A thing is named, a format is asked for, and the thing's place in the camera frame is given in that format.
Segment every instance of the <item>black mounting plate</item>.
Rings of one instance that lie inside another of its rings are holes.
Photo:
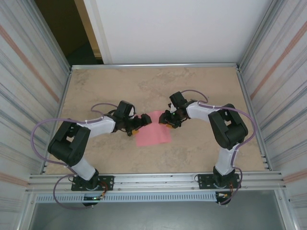
[[[198,185],[200,189],[230,189],[230,182],[232,183],[234,189],[238,187],[240,178],[239,174],[235,173],[234,176],[230,179],[229,184],[225,187],[218,187],[215,184],[213,174],[198,174]]]
[[[98,176],[98,186],[96,189],[92,191],[104,191],[105,189],[101,186],[100,182],[103,181],[107,184],[107,190],[112,191],[113,190],[113,185],[114,185],[114,176],[103,176],[99,175]],[[90,191],[89,189],[85,188],[81,184],[80,178],[74,177],[72,180],[72,185],[71,185],[71,190],[72,191]]]

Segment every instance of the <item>pink cloth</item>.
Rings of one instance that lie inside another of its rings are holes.
[[[152,123],[139,129],[139,132],[135,135],[136,145],[150,146],[158,145],[161,143],[171,142],[171,134],[169,128],[166,125],[159,124],[159,117],[164,111],[153,111],[148,113]]]

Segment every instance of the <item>orange stripe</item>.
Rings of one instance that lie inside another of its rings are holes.
[[[15,53],[19,56],[19,58],[24,62],[24,64],[32,71],[34,76],[39,80],[39,82],[46,88],[46,90],[51,94],[51,96],[59,102],[58,96],[52,91],[47,82],[42,78],[39,72],[35,69],[33,64],[29,61],[29,59],[25,56],[25,54],[21,51],[21,49],[16,45],[16,43],[12,40],[10,35],[5,31],[5,29],[0,25],[0,33],[1,36],[5,39],[5,41],[10,45],[10,47],[15,51]]]
[[[0,181],[20,185],[20,186],[23,186],[23,187],[28,186],[27,181],[22,180],[22,179],[17,178],[17,177],[14,177],[14,176],[10,176],[10,175],[2,173],[2,172],[0,172]]]
[[[294,38],[291,40],[287,48],[284,50],[283,54],[277,59],[275,64],[271,67],[269,72],[264,76],[260,84],[257,86],[255,91],[251,94],[250,98],[253,100],[255,95],[258,93],[260,88],[264,85],[264,83],[269,79],[269,77],[274,73],[274,71],[277,69],[277,67],[280,65],[280,63],[283,61],[283,59],[290,53],[290,51],[293,49],[293,47],[298,43],[298,41],[302,38],[302,36],[307,31],[307,21],[304,23],[302,28],[299,29],[299,31],[296,33]]]
[[[306,177],[307,177],[307,169],[304,169],[304,170],[301,170],[301,171],[296,172],[294,174],[291,174],[289,176],[285,176],[283,178],[283,180],[287,184],[287,183],[291,183],[291,182],[294,182],[294,181],[304,179]]]

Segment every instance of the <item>brown floor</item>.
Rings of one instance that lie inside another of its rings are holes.
[[[93,119],[98,115],[90,112],[92,105],[118,104],[120,100],[134,104],[139,114],[165,110],[169,96],[185,89],[203,92],[209,104],[232,103],[247,112],[235,68],[88,69],[73,71],[61,117]],[[193,92],[184,96],[202,100]],[[112,107],[99,109],[108,112]],[[245,117],[243,120],[251,134],[250,122]],[[212,171],[219,146],[209,123],[191,119],[181,128],[171,129],[171,135],[171,143],[137,147],[134,137],[123,132],[104,134],[89,140],[85,155],[100,173]],[[264,170],[256,139],[240,149],[236,166],[244,171]],[[47,166],[48,174],[68,172],[62,166]]]

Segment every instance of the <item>robotic arm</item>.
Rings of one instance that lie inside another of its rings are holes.
[[[85,124],[63,122],[48,146],[48,152],[65,162],[74,170],[80,180],[80,186],[94,190],[98,186],[98,170],[84,158],[89,138],[104,133],[124,131],[131,136],[139,128],[151,123],[147,114],[135,115],[135,107],[121,101],[116,110],[105,114],[101,121],[86,121]]]
[[[169,127],[181,127],[183,121],[191,118],[210,122],[215,140],[220,145],[219,158],[213,168],[213,178],[216,187],[224,188],[235,176],[232,159],[236,147],[244,141],[248,129],[240,115],[232,110],[205,108],[196,100],[189,102],[182,96],[181,92],[170,96],[170,110],[166,110],[159,119],[160,124]],[[232,104],[225,107],[235,108]]]

